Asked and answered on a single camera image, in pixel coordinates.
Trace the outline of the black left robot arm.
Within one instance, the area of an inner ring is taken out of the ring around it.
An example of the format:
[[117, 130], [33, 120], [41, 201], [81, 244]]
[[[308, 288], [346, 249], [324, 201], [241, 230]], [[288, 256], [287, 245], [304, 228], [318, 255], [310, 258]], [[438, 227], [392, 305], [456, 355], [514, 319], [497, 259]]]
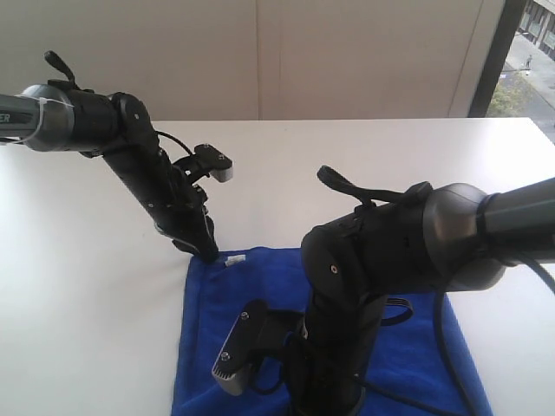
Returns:
[[182, 251], [214, 262], [219, 249], [207, 215], [204, 176], [220, 182], [232, 162], [200, 144], [172, 162], [144, 104], [130, 94], [110, 96], [75, 88], [34, 85], [1, 97], [1, 140], [37, 152], [100, 156], [140, 203], [156, 229]]

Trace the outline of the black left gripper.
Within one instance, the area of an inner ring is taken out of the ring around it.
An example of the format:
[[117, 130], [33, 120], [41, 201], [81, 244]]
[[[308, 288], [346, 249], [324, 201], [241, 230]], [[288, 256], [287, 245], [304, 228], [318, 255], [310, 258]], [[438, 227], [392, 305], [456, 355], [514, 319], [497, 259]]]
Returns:
[[187, 181], [157, 139], [123, 145], [102, 157], [178, 250], [205, 263], [218, 259], [214, 223], [205, 209], [206, 193]]

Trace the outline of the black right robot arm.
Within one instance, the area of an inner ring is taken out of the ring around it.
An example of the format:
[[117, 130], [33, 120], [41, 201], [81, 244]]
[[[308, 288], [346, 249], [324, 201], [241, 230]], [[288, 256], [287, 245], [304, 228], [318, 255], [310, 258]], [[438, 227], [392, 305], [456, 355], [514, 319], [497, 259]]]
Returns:
[[389, 296], [489, 289], [508, 267], [554, 259], [554, 182], [487, 194], [468, 184], [370, 190], [323, 166], [354, 197], [301, 243], [310, 295], [286, 384], [296, 415], [354, 415]]

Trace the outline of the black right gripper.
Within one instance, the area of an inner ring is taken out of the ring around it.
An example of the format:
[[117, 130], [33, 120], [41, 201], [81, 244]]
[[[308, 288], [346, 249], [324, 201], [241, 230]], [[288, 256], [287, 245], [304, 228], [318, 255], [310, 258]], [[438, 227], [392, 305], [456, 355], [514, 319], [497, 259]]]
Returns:
[[357, 415], [366, 388], [354, 381], [368, 369], [385, 296], [370, 296], [354, 310], [312, 294], [304, 315], [306, 336], [293, 345], [291, 415]]

